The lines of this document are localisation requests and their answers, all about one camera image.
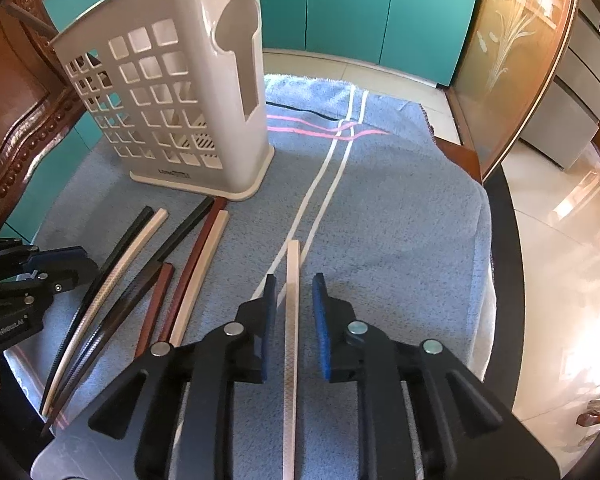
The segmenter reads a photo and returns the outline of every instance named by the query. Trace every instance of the red-brown strip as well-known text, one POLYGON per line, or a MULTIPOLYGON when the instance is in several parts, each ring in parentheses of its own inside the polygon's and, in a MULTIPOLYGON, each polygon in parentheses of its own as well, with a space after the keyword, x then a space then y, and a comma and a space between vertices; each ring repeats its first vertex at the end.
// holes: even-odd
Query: red-brown strip
POLYGON ((171 337, 171 331, 173 330, 173 325, 176 322, 176 318, 178 317, 178 311, 180 309, 180 304, 182 303, 182 298, 184 298, 184 293, 187 290, 187 285, 189 284, 189 280, 191 279, 191 275, 193 274, 193 269, 196 268, 196 264, 198 263, 198 259, 200 258, 200 253, 202 252, 202 248, 205 246, 206 239, 209 236, 209 232, 216 221, 216 217, 218 216, 218 212, 224 209, 226 206, 226 199, 217 197, 214 200, 214 204, 211 206, 211 211, 209 211, 208 216, 206 217, 205 223, 200 229, 200 233, 198 234, 198 238, 196 242, 193 244, 193 248, 191 250, 191 254, 189 255, 189 259, 182 269, 182 274, 180 275, 180 280, 178 281, 178 285, 176 286, 176 290, 173 293, 173 298, 171 298, 171 304, 169 306, 169 310, 167 311, 167 317, 164 320, 164 325, 162 326, 162 331, 160 332, 160 337, 158 341, 169 341, 171 337))
POLYGON ((151 344, 151 336, 154 334, 155 322, 158 320, 162 302, 164 301, 167 289, 171 283, 173 269, 173 265, 169 263, 162 264, 162 267, 160 268, 160 274, 158 275, 158 281, 155 283, 154 293, 149 302, 149 308, 144 315, 144 323, 140 329, 140 336, 138 337, 138 346, 136 346, 134 359, 141 356, 151 344))

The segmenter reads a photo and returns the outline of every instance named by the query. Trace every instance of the tiled floor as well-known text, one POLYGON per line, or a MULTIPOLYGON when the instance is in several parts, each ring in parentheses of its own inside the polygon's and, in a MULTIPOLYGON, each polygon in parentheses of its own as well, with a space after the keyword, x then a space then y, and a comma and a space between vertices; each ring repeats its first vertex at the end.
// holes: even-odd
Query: tiled floor
MULTIPOLYGON (((265 54, 269 73, 351 81, 421 103, 436 135, 459 143, 444 94, 346 62, 265 54)), ((576 417, 600 398, 600 162, 589 148, 568 171, 516 143, 503 168, 516 209, 525 273, 525 344, 515 415, 565 473, 588 436, 576 417)))
POLYGON ((451 110, 442 90, 407 77, 366 66, 293 54, 265 53, 264 70, 266 73, 304 75, 349 81, 373 92, 415 101, 424 107, 429 117, 429 123, 433 126, 437 136, 460 144, 458 132, 451 117, 451 110))

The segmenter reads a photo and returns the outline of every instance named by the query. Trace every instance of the white laundry basket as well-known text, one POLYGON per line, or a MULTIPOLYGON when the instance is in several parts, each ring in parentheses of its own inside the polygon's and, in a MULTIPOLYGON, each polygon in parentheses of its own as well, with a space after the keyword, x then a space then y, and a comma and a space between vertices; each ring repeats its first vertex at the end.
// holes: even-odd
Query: white laundry basket
POLYGON ((132 179, 258 190, 273 157, 258 0, 102 0, 52 45, 132 179))

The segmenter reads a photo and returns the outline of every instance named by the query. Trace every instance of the etched plant design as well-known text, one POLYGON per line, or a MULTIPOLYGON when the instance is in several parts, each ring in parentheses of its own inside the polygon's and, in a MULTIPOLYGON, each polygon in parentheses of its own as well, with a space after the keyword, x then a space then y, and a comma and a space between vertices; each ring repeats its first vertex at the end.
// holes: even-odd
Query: etched plant design
POLYGON ((535 14, 526 10, 526 0, 511 0, 513 8, 507 17, 502 15, 499 10, 496 10, 496 14, 500 18, 500 36, 498 45, 498 51, 496 54, 495 62, 490 69, 489 76, 487 78, 486 88, 487 92, 493 90, 493 87, 498 82, 498 79, 502 74, 507 73, 509 69, 504 66, 507 61, 507 57, 511 53, 514 44, 525 36, 532 36, 535 31, 527 30, 527 27, 536 18, 535 14))

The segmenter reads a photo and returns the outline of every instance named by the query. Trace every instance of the blue towel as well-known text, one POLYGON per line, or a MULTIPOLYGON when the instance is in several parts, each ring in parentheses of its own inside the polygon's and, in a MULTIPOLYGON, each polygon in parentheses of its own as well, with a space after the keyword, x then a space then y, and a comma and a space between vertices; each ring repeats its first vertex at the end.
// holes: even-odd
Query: blue towel
MULTIPOLYGON (((468 363, 478 331, 484 330, 480 320, 491 286, 488 201, 482 187, 436 147, 419 104, 371 94, 346 82, 279 75, 266 78, 266 97, 267 113, 283 117, 269 119, 276 155, 259 192, 228 205, 228 227, 184 342, 199 340, 233 319, 238 305, 254 294, 333 143, 331 160, 294 236, 305 247, 313 235, 301 269, 296 457, 299 479, 353 479, 358 470, 356 388, 353 383, 328 384, 321 376, 312 277, 323 272, 332 296, 350 301, 359 319, 391 338, 417 344, 433 337, 468 363), (324 206, 328 195, 330 202, 324 206)), ((130 266, 100 319, 200 199, 133 182, 103 140, 58 197, 36 243, 42 249, 79 244, 100 264, 145 204, 168 209, 168 221, 130 266)), ((182 269, 196 234, 168 258, 176 271, 182 269)), ((285 258, 275 274, 279 292, 285 258)), ((56 296, 45 330, 9 352, 35 407, 40 382, 83 293, 56 296)), ((147 306, 148 297, 112 338, 65 408, 66 420, 131 361, 147 306)), ((490 323, 486 333, 492 329, 490 323)), ((235 388, 236 480, 282 476, 283 330, 284 302, 274 329, 269 381, 235 388)))

